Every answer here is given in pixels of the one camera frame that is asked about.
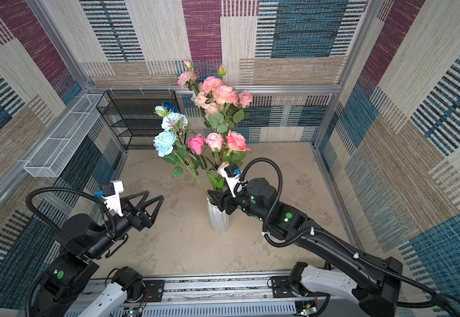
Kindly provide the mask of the white ribbed ceramic vase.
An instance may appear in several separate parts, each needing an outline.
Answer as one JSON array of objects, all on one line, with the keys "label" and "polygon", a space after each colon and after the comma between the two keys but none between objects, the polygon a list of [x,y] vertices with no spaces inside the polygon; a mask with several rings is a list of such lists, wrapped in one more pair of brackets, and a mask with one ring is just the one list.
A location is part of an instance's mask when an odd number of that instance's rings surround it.
[{"label": "white ribbed ceramic vase", "polygon": [[227,232],[230,227],[230,216],[225,211],[220,211],[210,200],[207,201],[207,210],[213,230],[216,233]]}]

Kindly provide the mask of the pink rose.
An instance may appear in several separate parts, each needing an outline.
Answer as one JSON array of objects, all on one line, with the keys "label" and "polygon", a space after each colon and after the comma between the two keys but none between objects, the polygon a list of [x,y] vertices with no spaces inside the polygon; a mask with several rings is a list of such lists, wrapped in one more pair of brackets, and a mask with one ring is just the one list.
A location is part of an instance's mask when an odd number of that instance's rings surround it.
[{"label": "pink rose", "polygon": [[250,149],[243,135],[238,132],[229,131],[223,142],[223,161],[241,164]]}]

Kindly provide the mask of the pink rose spray stem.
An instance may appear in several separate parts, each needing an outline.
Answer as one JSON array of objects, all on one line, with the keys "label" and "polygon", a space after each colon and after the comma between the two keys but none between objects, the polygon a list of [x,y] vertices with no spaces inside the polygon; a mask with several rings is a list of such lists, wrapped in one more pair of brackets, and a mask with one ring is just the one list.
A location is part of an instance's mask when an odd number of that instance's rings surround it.
[{"label": "pink rose spray stem", "polygon": [[253,101],[252,95],[248,91],[243,91],[239,94],[238,105],[241,108],[247,108]]}]

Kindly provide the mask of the light blue carnation spray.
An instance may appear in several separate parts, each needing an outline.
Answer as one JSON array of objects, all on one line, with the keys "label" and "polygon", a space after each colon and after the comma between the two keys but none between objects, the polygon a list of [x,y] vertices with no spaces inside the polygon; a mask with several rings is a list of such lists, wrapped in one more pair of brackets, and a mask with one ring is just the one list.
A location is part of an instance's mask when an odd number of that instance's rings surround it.
[{"label": "light blue carnation spray", "polygon": [[207,188],[203,185],[199,175],[199,170],[202,168],[194,152],[188,147],[188,140],[191,138],[188,134],[191,133],[191,130],[187,117],[180,112],[169,112],[162,104],[155,107],[155,113],[162,119],[162,132],[153,140],[158,156],[174,166],[173,178],[180,178],[184,172],[188,172],[207,193]]}]

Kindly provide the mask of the blue rose stem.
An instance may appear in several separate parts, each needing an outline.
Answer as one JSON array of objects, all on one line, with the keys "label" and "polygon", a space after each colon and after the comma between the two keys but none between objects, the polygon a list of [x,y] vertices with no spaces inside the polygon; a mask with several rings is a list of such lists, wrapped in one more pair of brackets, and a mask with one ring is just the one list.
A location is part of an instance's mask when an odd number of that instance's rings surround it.
[{"label": "blue rose stem", "polygon": [[178,109],[178,106],[171,102],[171,101],[165,101],[162,103],[162,106],[167,109],[169,112],[174,112],[174,113],[177,113],[179,112],[179,109]]}]

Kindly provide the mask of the pink carnation spray stem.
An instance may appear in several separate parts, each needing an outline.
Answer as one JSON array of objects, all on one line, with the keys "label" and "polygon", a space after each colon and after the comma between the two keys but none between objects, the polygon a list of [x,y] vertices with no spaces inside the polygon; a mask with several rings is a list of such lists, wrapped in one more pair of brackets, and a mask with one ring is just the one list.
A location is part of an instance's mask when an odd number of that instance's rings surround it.
[{"label": "pink carnation spray stem", "polygon": [[246,117],[239,94],[218,77],[207,77],[198,84],[194,104],[205,127],[219,134],[226,135]]}]

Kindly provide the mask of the light pink rose stem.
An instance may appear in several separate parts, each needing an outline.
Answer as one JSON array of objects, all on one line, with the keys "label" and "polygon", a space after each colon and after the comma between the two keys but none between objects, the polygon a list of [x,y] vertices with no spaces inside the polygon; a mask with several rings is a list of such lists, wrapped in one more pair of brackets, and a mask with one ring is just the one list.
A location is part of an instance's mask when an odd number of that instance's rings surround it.
[{"label": "light pink rose stem", "polygon": [[206,144],[212,151],[215,165],[220,166],[223,162],[223,136],[219,133],[210,133],[206,137]]}]

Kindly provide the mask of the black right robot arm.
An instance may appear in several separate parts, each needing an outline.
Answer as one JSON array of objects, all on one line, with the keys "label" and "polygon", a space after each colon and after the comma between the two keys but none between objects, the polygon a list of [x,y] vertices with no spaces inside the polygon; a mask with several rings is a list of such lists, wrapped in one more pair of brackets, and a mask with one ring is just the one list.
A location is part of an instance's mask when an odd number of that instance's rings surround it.
[{"label": "black right robot arm", "polygon": [[230,215],[239,209],[262,222],[262,236],[270,245],[284,248],[294,244],[336,267],[331,271],[297,263],[289,276],[293,294],[334,295],[358,304],[369,316],[394,316],[398,307],[435,306],[449,316],[460,316],[452,304],[460,304],[459,298],[403,276],[402,263],[396,258],[368,254],[325,230],[306,213],[280,202],[283,177],[272,160],[255,158],[243,170],[224,162],[218,173],[227,189],[208,194],[220,211]]}]

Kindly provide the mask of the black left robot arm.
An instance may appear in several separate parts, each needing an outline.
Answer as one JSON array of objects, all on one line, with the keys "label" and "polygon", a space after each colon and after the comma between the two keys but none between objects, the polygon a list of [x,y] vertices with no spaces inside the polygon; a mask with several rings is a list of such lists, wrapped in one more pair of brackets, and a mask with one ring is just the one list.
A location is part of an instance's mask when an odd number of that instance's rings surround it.
[{"label": "black left robot arm", "polygon": [[[129,238],[129,231],[151,228],[165,198],[149,199],[149,192],[121,198],[122,182],[112,181],[93,194],[71,188],[46,187],[34,190],[25,199],[31,212],[51,229],[60,245],[59,256],[32,283],[26,296],[26,316],[63,316],[77,300],[99,269],[96,260],[112,257]],[[103,224],[80,213],[57,226],[33,204],[33,198],[48,192],[67,192],[95,202],[103,214]]]}]

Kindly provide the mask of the magenta rose stem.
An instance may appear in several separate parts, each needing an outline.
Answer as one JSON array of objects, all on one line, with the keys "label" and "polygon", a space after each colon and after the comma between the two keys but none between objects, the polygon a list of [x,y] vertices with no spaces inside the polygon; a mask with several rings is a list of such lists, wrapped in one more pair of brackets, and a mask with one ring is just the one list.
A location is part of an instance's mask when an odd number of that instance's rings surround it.
[{"label": "magenta rose stem", "polygon": [[188,140],[188,147],[192,152],[194,152],[199,166],[205,170],[206,173],[209,173],[211,163],[210,160],[204,155],[204,151],[206,150],[206,139],[201,134],[198,134],[195,137],[191,137]]}]

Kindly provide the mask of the pale peach carnation spray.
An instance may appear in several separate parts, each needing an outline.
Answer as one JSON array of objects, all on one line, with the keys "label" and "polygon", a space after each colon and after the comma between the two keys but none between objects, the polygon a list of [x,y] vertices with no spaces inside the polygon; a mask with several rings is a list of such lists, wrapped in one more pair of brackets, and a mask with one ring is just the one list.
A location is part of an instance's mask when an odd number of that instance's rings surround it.
[{"label": "pale peach carnation spray", "polygon": [[218,77],[207,77],[203,82],[198,82],[198,74],[194,71],[194,64],[185,59],[183,65],[186,71],[178,77],[178,86],[192,91],[191,101],[205,114],[215,115],[220,112],[220,106],[215,101],[213,91],[222,85]]}]

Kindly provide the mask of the pink tulip with leaves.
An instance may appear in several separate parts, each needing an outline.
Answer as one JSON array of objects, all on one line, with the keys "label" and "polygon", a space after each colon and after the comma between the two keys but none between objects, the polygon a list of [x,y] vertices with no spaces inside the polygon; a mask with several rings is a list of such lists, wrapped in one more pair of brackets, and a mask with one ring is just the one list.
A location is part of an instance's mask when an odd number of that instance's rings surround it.
[{"label": "pink tulip with leaves", "polygon": [[213,189],[217,192],[223,192],[226,184],[225,178],[221,175],[221,172],[224,170],[225,167],[229,166],[229,162],[223,162],[218,168],[216,169],[209,169],[207,171],[207,177]]}]

